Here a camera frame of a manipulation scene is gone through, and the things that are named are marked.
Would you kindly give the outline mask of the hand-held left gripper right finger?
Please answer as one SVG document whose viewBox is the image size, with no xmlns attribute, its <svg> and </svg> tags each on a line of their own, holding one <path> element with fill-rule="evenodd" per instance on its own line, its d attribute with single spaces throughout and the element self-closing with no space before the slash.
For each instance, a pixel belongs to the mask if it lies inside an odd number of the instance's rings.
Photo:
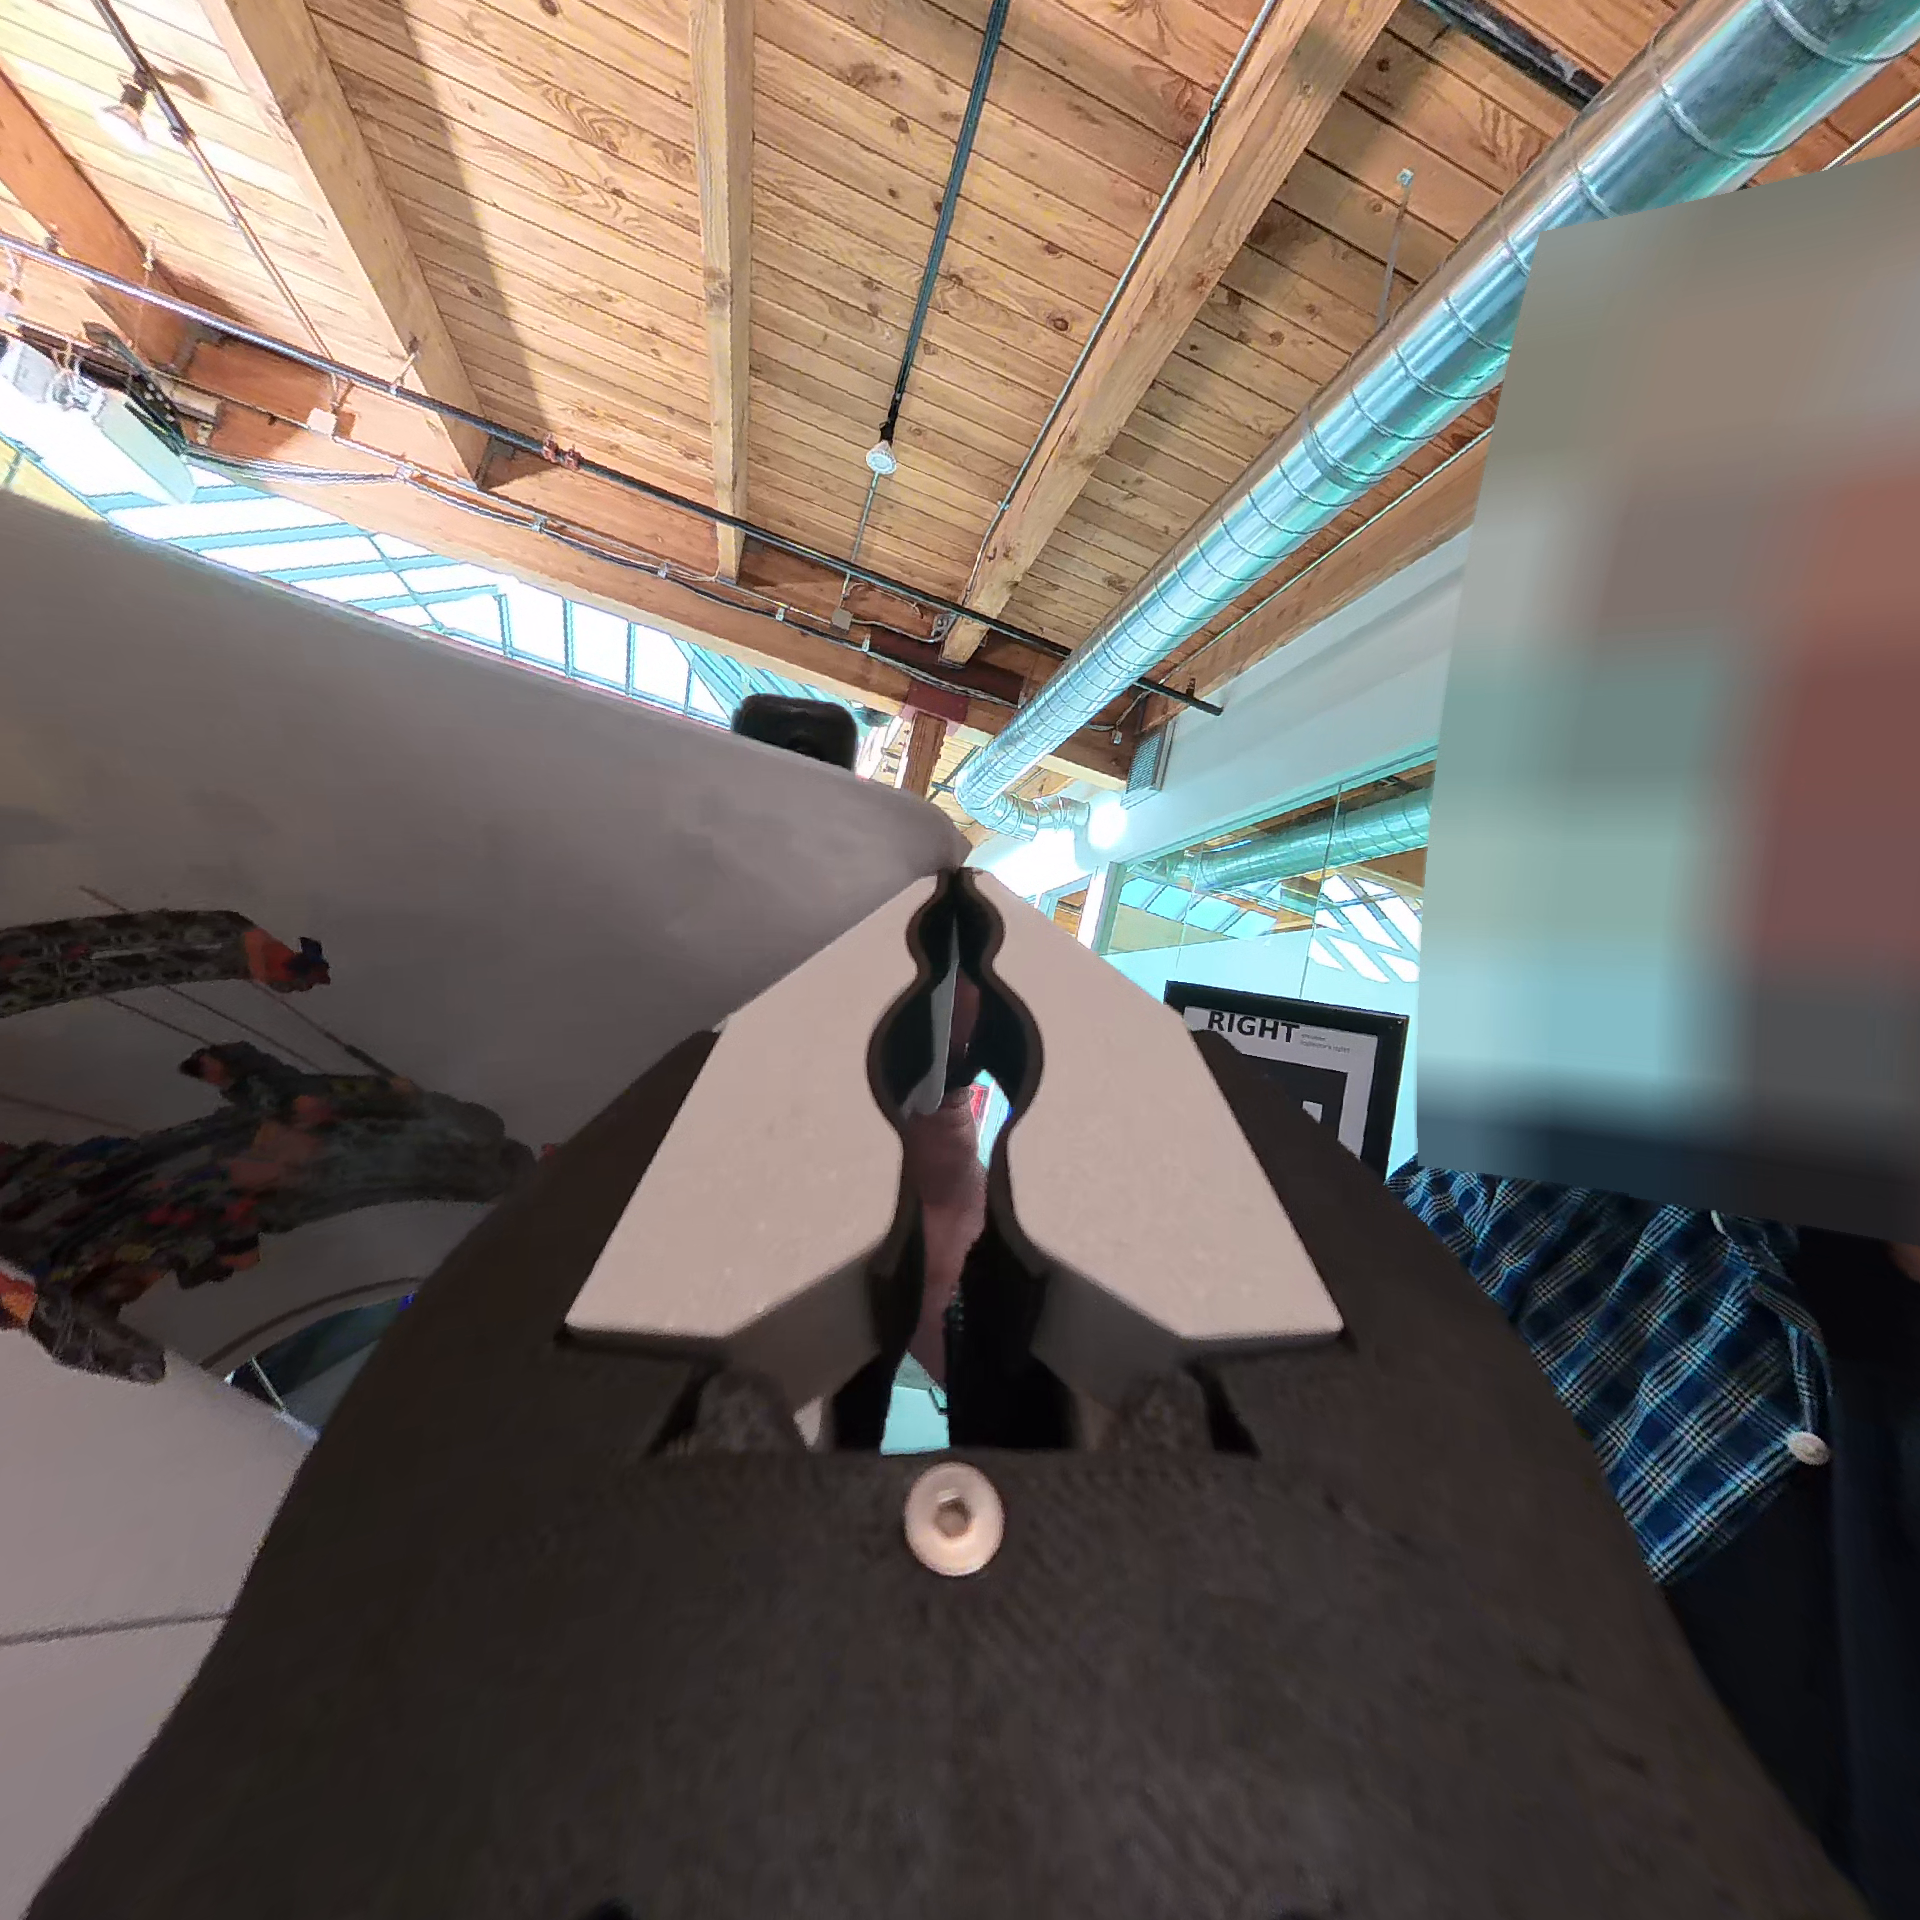
<svg viewBox="0 0 1920 1920">
<path fill-rule="evenodd" d="M 954 878 L 954 956 L 1010 1103 L 954 1305 L 960 1450 L 1069 1450 L 1142 1386 L 1342 1337 L 1177 1014 L 988 874 Z"/>
</svg>

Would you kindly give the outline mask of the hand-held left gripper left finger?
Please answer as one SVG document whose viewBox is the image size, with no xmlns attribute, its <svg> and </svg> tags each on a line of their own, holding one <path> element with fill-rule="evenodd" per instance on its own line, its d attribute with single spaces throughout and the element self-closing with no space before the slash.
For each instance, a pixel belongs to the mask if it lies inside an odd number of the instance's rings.
<svg viewBox="0 0 1920 1920">
<path fill-rule="evenodd" d="M 567 1337 L 753 1377 L 877 1451 L 960 1259 L 958 958 L 952 878 L 912 880 L 722 1022 Z"/>
</svg>

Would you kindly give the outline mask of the lego instruction booklet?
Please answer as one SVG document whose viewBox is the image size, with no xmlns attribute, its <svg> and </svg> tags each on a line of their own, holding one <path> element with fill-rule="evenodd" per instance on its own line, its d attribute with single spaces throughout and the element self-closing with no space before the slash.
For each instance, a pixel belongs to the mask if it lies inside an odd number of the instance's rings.
<svg viewBox="0 0 1920 1920">
<path fill-rule="evenodd" d="M 5 502 L 5 1916 L 201 1666 L 376 1323 L 930 804 Z"/>
</svg>

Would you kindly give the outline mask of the person's plaid shirt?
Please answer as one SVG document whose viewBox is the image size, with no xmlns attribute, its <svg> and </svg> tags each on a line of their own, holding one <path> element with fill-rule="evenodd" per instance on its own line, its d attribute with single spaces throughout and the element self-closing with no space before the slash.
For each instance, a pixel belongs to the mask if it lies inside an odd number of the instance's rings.
<svg viewBox="0 0 1920 1920">
<path fill-rule="evenodd" d="M 1797 1228 L 1414 1161 L 1386 1190 L 1519 1332 L 1654 1582 L 1698 1571 L 1789 1478 L 1831 1464 Z"/>
</svg>

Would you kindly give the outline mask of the black rounded device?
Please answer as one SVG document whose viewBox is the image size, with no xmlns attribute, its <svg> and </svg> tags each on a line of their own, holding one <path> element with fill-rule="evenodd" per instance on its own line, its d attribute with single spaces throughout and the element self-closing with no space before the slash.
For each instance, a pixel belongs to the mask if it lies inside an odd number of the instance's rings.
<svg viewBox="0 0 1920 1920">
<path fill-rule="evenodd" d="M 733 708 L 729 729 L 846 772 L 856 769 L 858 726 L 853 712 L 837 703 L 752 694 Z"/>
</svg>

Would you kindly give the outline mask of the black ceiling conduit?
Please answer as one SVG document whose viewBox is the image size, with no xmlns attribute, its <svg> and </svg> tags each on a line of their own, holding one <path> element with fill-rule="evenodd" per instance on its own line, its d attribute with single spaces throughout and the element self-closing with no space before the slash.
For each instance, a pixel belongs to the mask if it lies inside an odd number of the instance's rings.
<svg viewBox="0 0 1920 1920">
<path fill-rule="evenodd" d="M 932 298 L 938 288 L 938 278 L 941 278 L 941 270 L 944 270 L 944 254 L 946 254 L 950 230 L 952 230 L 952 216 L 954 216 L 954 208 L 958 208 L 958 201 L 962 196 L 962 187 L 964 187 L 964 182 L 967 182 L 967 174 L 969 174 L 969 166 L 970 166 L 970 156 L 974 156 L 974 146 L 975 146 L 975 132 L 977 132 L 977 123 L 982 120 L 985 103 L 988 103 L 988 96 L 990 96 L 990 89 L 991 89 L 991 75 L 993 75 L 997 60 L 999 60 L 1001 40 L 1002 40 L 1002 30 L 1006 30 L 1006 19 L 1008 19 L 1010 10 L 1013 10 L 1010 2 L 991 2 L 990 12 L 988 12 L 988 24 L 985 24 L 982 35 L 980 35 L 980 46 L 977 46 L 977 55 L 975 55 L 975 72 L 974 72 L 974 79 L 970 79 L 970 86 L 969 86 L 969 91 L 967 91 L 967 108 L 964 108 L 964 115 L 962 115 L 962 121 L 960 121 L 960 129 L 958 129 L 958 136 L 954 136 L 954 143 L 952 143 L 950 167 L 948 167 L 948 176 L 946 176 L 946 184 L 944 184 L 944 192 L 941 192 L 938 214 L 936 214 L 936 220 L 934 220 L 934 227 L 932 227 L 932 235 L 930 235 L 930 242 L 927 242 L 927 254 L 926 254 L 924 273 L 921 273 L 921 279 L 919 279 L 913 313 L 912 313 L 912 321 L 910 321 L 904 338 L 903 338 L 903 350 L 900 350 L 900 360 L 898 360 L 898 369 L 895 369 L 895 382 L 894 382 L 892 395 L 886 401 L 886 411 L 884 411 L 881 424 L 879 424 L 879 438 L 888 438 L 894 442 L 895 442 L 895 433 L 898 433 L 898 418 L 900 418 L 900 411 L 904 407 L 906 386 L 910 386 L 910 379 L 912 379 L 913 369 L 919 363 L 924 334 L 926 334 L 930 308 L 932 308 Z"/>
</svg>

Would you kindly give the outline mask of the thin silver duct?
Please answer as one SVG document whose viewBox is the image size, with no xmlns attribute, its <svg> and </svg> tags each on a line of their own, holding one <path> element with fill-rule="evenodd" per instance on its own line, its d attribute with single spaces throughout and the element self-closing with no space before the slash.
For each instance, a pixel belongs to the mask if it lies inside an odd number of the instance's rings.
<svg viewBox="0 0 1920 1920">
<path fill-rule="evenodd" d="M 1324 819 L 1285 823 L 1226 849 L 1124 862 L 1122 875 L 1177 886 L 1190 894 L 1236 894 L 1265 880 L 1296 880 L 1424 849 L 1431 808 L 1431 786 L 1410 786 L 1365 804 L 1340 801 Z"/>
</svg>

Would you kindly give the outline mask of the silver ceiling duct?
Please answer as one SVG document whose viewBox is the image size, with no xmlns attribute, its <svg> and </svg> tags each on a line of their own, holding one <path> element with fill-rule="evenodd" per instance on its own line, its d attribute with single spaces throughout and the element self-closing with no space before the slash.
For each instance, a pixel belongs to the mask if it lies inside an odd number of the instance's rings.
<svg viewBox="0 0 1920 1920">
<path fill-rule="evenodd" d="M 962 766 L 952 799 L 1030 838 L 1084 809 L 1013 786 L 1212 615 L 1496 386 L 1549 232 L 1698 201 L 1759 174 L 1904 57 L 1916 2 L 1680 7 L 1239 482 Z"/>
</svg>

